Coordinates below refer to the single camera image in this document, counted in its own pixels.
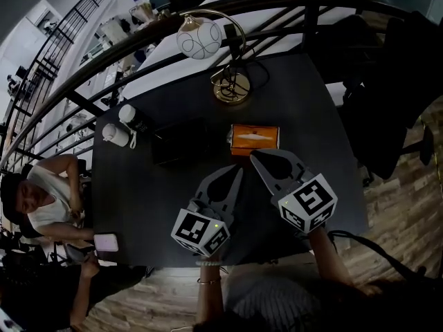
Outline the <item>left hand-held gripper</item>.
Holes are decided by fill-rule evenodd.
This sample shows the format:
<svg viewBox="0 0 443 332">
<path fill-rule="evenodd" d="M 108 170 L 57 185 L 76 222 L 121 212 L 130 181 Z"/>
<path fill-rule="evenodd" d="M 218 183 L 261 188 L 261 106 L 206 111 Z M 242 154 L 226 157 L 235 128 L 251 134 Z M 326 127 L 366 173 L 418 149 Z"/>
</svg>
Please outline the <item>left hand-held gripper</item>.
<svg viewBox="0 0 443 332">
<path fill-rule="evenodd" d="M 205 177 L 187 208 L 180 209 L 171 237 L 193 253 L 213 256 L 230 239 L 243 174 L 241 166 L 227 166 Z"/>
</svg>

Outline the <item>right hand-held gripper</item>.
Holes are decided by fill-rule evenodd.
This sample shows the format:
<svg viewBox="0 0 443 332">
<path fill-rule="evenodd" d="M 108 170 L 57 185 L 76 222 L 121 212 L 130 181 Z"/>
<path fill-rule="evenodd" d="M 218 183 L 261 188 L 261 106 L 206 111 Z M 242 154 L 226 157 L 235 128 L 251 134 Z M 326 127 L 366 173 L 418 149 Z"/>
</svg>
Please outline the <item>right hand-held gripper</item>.
<svg viewBox="0 0 443 332">
<path fill-rule="evenodd" d="M 322 174 L 316 176 L 294 153 L 259 149 L 250 160 L 272 195 L 281 194 L 294 181 L 307 181 L 278 201 L 280 216 L 309 234 L 334 214 L 338 198 Z"/>
</svg>

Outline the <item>orange tissue pack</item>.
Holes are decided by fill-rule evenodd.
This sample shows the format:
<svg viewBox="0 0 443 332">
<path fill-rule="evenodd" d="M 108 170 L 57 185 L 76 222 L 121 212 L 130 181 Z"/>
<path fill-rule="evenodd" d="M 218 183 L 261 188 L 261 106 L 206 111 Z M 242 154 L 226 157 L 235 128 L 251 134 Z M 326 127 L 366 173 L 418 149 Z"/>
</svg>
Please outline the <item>orange tissue pack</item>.
<svg viewBox="0 0 443 332">
<path fill-rule="evenodd" d="M 249 156 L 258 149 L 279 149 L 280 128 L 232 124 L 227 142 L 232 156 Z"/>
</svg>

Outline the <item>person's right forearm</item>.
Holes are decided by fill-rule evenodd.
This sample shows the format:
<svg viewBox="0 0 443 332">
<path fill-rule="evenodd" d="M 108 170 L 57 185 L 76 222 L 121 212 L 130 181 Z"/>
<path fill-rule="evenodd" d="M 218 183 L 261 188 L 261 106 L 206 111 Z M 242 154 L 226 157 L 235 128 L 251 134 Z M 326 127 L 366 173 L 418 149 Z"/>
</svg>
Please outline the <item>person's right forearm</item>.
<svg viewBox="0 0 443 332">
<path fill-rule="evenodd" d="M 353 286 L 352 278 L 324 227 L 312 230 L 308 234 L 308 239 L 320 276 L 331 282 Z"/>
</svg>

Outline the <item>person's left forearm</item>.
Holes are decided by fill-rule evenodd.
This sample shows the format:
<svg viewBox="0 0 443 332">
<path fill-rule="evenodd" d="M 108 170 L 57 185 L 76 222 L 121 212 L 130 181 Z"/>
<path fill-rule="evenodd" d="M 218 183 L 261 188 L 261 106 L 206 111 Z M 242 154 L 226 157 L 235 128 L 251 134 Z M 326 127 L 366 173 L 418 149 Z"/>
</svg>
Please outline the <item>person's left forearm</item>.
<svg viewBox="0 0 443 332">
<path fill-rule="evenodd" d="M 211 257 L 204 257 L 199 262 L 199 278 L 208 281 L 221 277 L 221 260 L 218 254 Z M 197 302 L 196 323 L 201 324 L 221 317 L 224 313 L 224 303 L 222 297 L 222 285 L 219 283 L 212 285 L 200 285 Z"/>
</svg>

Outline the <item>black bottle with white lid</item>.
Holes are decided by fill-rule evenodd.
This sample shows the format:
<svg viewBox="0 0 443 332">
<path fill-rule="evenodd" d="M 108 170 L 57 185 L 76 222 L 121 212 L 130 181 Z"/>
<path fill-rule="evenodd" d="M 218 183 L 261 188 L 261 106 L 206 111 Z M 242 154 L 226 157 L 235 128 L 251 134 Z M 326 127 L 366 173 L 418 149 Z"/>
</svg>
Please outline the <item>black bottle with white lid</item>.
<svg viewBox="0 0 443 332">
<path fill-rule="evenodd" d="M 119 120 L 132 131 L 149 136 L 154 128 L 154 121 L 141 110 L 125 104 L 118 112 Z"/>
</svg>

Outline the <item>black office chair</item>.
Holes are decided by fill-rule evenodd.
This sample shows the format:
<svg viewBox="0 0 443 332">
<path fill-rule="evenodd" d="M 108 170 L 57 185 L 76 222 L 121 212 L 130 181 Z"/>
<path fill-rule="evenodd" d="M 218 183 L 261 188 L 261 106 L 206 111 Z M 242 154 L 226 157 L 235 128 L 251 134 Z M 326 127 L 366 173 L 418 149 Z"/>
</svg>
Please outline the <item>black office chair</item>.
<svg viewBox="0 0 443 332">
<path fill-rule="evenodd" d="M 385 39 L 350 15 L 314 36 L 309 56 L 322 78 L 343 81 L 338 108 L 352 151 L 369 172 L 389 178 L 399 157 L 417 152 L 424 165 L 434 150 L 429 128 L 404 145 L 423 111 L 443 95 L 443 28 L 418 11 L 391 18 Z"/>
</svg>

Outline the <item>pale pink phone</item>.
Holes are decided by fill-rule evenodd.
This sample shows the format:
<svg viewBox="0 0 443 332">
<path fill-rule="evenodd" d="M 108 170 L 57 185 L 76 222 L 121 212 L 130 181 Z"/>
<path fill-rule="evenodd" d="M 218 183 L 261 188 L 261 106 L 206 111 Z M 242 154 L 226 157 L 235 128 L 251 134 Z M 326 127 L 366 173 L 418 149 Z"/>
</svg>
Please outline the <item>pale pink phone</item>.
<svg viewBox="0 0 443 332">
<path fill-rule="evenodd" d="M 95 234 L 93 237 L 94 246 L 99 252 L 118 252 L 118 240 L 114 233 Z"/>
</svg>

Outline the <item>person's striped grey trousers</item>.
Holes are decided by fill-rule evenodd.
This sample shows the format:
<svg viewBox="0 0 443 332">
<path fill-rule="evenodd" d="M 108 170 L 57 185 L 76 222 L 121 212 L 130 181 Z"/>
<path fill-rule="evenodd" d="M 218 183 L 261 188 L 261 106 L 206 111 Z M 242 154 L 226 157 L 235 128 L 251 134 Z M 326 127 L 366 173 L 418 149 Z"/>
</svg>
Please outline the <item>person's striped grey trousers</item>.
<svg viewBox="0 0 443 332">
<path fill-rule="evenodd" d="M 227 288 L 226 310 L 271 332 L 311 332 L 320 301 L 286 277 L 243 278 Z"/>
</svg>

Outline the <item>brass desk lamp globe shade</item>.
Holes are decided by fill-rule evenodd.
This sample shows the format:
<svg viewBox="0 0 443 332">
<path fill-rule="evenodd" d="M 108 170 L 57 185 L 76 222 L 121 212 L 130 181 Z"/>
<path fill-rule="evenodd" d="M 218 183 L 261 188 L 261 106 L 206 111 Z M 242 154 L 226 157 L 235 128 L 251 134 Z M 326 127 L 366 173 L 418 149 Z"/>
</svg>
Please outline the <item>brass desk lamp globe shade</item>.
<svg viewBox="0 0 443 332">
<path fill-rule="evenodd" d="M 249 96 L 251 83 L 247 76 L 237 71 L 235 65 L 246 52 L 246 35 L 240 24 L 227 14 L 207 8 L 187 10 L 179 14 L 183 23 L 177 32 L 177 46 L 187 57 L 195 60 L 208 59 L 222 47 L 222 30 L 207 15 L 215 15 L 230 21 L 235 35 L 240 37 L 239 52 L 233 53 L 231 61 L 210 77 L 215 97 L 224 104 L 234 106 Z"/>
</svg>

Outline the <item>black metal railing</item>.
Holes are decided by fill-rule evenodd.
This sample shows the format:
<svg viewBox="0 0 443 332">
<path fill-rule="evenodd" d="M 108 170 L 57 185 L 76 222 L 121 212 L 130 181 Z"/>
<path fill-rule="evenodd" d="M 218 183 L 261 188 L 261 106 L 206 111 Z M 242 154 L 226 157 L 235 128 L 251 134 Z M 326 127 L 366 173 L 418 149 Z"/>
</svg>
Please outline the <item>black metal railing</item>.
<svg viewBox="0 0 443 332">
<path fill-rule="evenodd" d="M 10 145 L 6 146 L 5 142 L 1 140 L 0 172 L 6 173 L 14 169 L 15 165 L 23 158 L 30 160 L 41 159 L 40 155 L 32 152 L 33 148 L 78 112 L 88 111 L 94 117 L 100 117 L 103 112 L 94 104 L 95 101 L 145 75 L 184 60 L 186 56 L 183 53 L 166 57 L 151 66 L 146 66 L 140 71 L 114 82 L 111 86 L 97 92 L 89 99 L 81 96 L 76 91 L 84 82 L 105 70 L 108 66 L 152 42 L 171 35 L 184 22 L 186 16 L 201 15 L 208 17 L 210 15 L 217 15 L 231 20 L 235 15 L 260 12 L 272 8 L 279 9 L 279 13 L 267 19 L 251 33 L 239 32 L 237 36 L 223 39 L 221 47 L 240 45 L 245 47 L 245 51 L 249 53 L 253 48 L 246 44 L 247 41 L 251 40 L 254 44 L 258 44 L 265 39 L 270 39 L 270 42 L 262 47 L 262 50 L 267 50 L 287 35 L 295 34 L 301 34 L 303 36 L 302 42 L 306 44 L 315 33 L 331 29 L 330 25 L 320 25 L 318 21 L 320 16 L 336 8 L 352 8 L 357 12 L 373 12 L 401 20 L 405 20 L 411 15 L 410 12 L 375 0 L 220 0 L 205 4 L 194 10 L 180 12 L 162 21 L 151 23 L 147 28 L 134 36 L 128 37 L 125 41 L 119 42 L 106 50 L 65 81 L 47 98 L 36 112 L 29 116 L 28 122 L 21 128 L 20 132 L 11 132 L 10 135 L 13 139 Z M 43 131 L 40 136 L 36 137 L 30 144 L 27 144 L 26 139 L 28 135 L 34 133 L 37 125 L 44 117 L 63 100 L 72 101 L 76 104 L 76 108 L 62 116 L 48 130 Z"/>
</svg>

